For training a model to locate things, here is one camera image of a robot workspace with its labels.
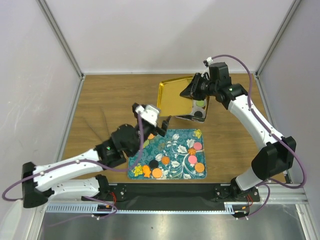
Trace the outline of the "gold cookie tin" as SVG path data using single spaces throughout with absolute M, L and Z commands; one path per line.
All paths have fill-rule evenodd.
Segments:
M 186 115 L 178 115 L 176 118 L 197 123 L 204 123 L 207 117 L 209 101 L 209 97 L 206 97 L 204 100 L 193 100 L 191 113 Z

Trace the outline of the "gold tin lid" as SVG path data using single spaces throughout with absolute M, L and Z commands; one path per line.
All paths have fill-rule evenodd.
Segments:
M 183 76 L 159 83 L 156 107 L 160 109 L 161 117 L 183 116 L 192 112 L 193 100 L 180 96 L 192 79 L 192 76 Z

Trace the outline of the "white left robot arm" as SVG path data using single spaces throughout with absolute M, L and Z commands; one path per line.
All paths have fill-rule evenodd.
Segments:
M 108 140 L 82 154 L 53 164 L 35 165 L 31 161 L 23 164 L 23 207 L 39 207 L 56 197 L 107 199 L 111 190 L 105 176 L 94 176 L 88 183 L 78 183 L 75 178 L 103 170 L 119 171 L 117 167 L 126 162 L 126 157 L 142 154 L 143 145 L 150 135 L 165 136 L 169 122 L 168 117 L 161 126 L 157 126 L 138 117 L 136 126 L 119 126 Z

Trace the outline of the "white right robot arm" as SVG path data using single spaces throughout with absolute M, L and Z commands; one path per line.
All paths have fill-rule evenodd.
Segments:
M 188 117 L 193 101 L 215 97 L 253 138 L 258 153 L 249 169 L 230 182 L 230 195 L 242 201 L 252 188 L 292 168 L 297 143 L 276 130 L 254 106 L 251 93 L 233 83 L 225 62 L 207 63 L 203 73 L 170 79 L 159 84 L 157 105 L 166 116 Z

